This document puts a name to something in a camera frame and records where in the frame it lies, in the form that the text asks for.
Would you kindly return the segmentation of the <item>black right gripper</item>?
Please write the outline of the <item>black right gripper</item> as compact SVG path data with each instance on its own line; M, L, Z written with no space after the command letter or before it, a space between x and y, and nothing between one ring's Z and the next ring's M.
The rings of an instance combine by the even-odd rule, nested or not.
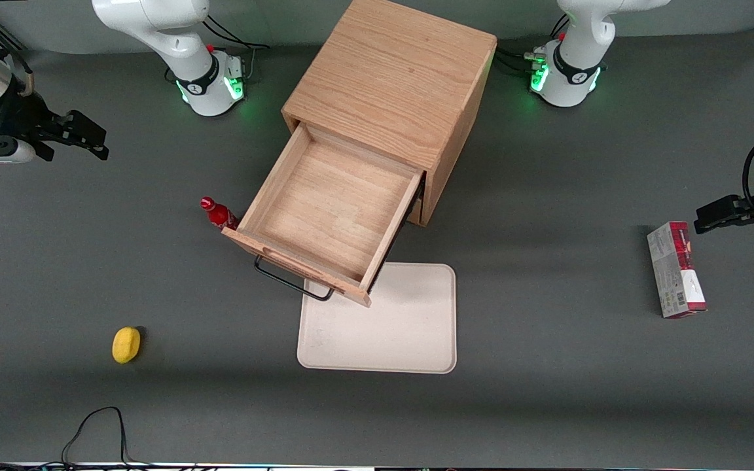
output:
M57 116L36 92L29 96L8 92L0 98L0 136L31 142L37 157L46 162L54 158L55 151L45 139L52 137L56 142L86 149L101 161L109 157L105 146L107 131L102 126L81 111Z

